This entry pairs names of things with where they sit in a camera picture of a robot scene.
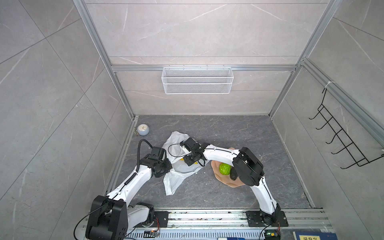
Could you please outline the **white plastic bag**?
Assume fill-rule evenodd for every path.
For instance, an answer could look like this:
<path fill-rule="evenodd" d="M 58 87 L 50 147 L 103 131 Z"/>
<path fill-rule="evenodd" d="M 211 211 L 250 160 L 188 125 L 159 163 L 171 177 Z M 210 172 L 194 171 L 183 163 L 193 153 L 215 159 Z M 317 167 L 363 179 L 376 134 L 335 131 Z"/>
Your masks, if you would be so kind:
<path fill-rule="evenodd" d="M 196 174 L 203 168 L 199 164 L 193 164 L 189 167 L 184 161 L 180 161 L 180 159 L 186 155 L 186 152 L 182 149 L 180 143 L 187 140 L 189 137 L 188 134 L 174 131 L 163 145 L 163 149 L 167 151 L 167 157 L 172 164 L 172 169 L 164 177 L 167 196 L 173 195 L 186 178 Z"/>

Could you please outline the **green fake round fruit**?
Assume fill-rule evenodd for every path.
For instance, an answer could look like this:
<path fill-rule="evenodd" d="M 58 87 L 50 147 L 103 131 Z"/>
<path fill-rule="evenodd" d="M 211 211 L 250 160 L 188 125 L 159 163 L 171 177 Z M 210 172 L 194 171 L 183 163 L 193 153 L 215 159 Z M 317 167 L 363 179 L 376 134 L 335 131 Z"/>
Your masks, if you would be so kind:
<path fill-rule="evenodd" d="M 225 164 L 225 163 L 221 163 L 219 165 L 219 172 L 220 172 L 220 174 L 222 174 L 224 176 L 230 175 L 231 174 L 231 169 L 232 169 L 231 165 L 228 165 L 228 164 Z"/>

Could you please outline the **pink shell-shaped bowl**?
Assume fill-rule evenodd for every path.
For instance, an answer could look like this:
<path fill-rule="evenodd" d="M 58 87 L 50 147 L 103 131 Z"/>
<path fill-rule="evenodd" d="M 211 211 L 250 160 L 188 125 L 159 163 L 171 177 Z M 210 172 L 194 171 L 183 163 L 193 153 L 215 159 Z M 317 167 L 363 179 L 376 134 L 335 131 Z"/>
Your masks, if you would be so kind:
<path fill-rule="evenodd" d="M 213 148 L 213 151 L 216 152 L 215 153 L 216 155 L 210 161 L 216 179 L 231 188 L 244 186 L 245 184 L 240 180 L 239 177 L 237 177 L 236 180 L 232 180 L 230 178 L 230 175 L 222 175 L 220 173 L 220 164 L 222 163 L 220 162 L 220 160 L 226 157 L 225 163 L 233 167 L 233 164 L 232 164 L 233 158 L 235 158 L 240 153 L 240 151 L 235 150 L 233 148 L 224 149 L 224 148 L 216 147 L 213 145 L 210 145 L 209 148 Z"/>

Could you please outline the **dark fake grapes bunch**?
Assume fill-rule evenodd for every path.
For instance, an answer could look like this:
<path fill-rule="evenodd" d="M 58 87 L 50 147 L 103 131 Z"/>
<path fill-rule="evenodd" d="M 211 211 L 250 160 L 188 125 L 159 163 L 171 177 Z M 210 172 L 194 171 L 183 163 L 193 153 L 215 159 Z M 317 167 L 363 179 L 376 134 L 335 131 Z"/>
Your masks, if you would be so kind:
<path fill-rule="evenodd" d="M 230 178 L 232 181 L 235 181 L 238 178 L 237 171 L 234 168 L 231 169 Z"/>

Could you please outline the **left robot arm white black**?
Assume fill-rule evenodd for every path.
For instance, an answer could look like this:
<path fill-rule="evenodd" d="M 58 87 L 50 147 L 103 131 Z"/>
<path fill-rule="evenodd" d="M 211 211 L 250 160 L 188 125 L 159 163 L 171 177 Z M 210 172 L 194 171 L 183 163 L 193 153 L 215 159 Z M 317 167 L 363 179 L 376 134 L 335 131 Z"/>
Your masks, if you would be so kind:
<path fill-rule="evenodd" d="M 152 226 L 155 222 L 154 206 L 139 202 L 132 207 L 130 203 L 151 177 L 162 177 L 171 169 L 166 150 L 152 147 L 115 190 L 93 200 L 85 237 L 88 240 L 123 240 L 127 232 L 138 225 Z"/>

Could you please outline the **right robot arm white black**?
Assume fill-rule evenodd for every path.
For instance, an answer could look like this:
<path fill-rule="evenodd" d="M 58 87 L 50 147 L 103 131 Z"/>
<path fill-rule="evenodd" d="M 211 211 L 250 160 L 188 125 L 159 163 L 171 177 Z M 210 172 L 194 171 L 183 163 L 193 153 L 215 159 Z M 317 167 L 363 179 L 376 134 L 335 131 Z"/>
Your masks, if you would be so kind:
<path fill-rule="evenodd" d="M 201 145 L 192 138 L 180 142 L 179 145 L 186 153 L 183 159 L 188 166 L 204 160 L 217 161 L 234 167 L 240 181 L 251 187 L 256 196 L 262 222 L 269 226 L 277 222 L 281 208 L 267 186 L 263 164 L 250 149 L 246 147 L 240 150 L 223 149 L 209 143 Z"/>

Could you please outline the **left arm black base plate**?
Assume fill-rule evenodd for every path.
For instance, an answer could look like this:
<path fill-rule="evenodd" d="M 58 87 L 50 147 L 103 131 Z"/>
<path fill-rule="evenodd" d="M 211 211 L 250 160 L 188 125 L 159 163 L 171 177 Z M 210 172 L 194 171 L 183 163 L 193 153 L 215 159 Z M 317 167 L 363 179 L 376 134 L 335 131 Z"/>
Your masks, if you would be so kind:
<path fill-rule="evenodd" d="M 143 227 L 160 227 L 166 228 L 168 226 L 170 212 L 167 211 L 155 211 L 149 213 L 149 216 L 145 222 L 142 223 Z"/>

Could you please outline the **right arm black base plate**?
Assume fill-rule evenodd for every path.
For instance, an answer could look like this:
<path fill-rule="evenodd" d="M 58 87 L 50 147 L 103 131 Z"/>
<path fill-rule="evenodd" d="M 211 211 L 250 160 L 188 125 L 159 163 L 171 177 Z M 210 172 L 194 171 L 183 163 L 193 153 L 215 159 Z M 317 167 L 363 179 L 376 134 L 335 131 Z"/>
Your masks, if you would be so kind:
<path fill-rule="evenodd" d="M 249 227 L 288 227 L 288 220 L 283 211 L 277 210 L 272 215 L 262 211 L 246 211 L 246 220 Z"/>

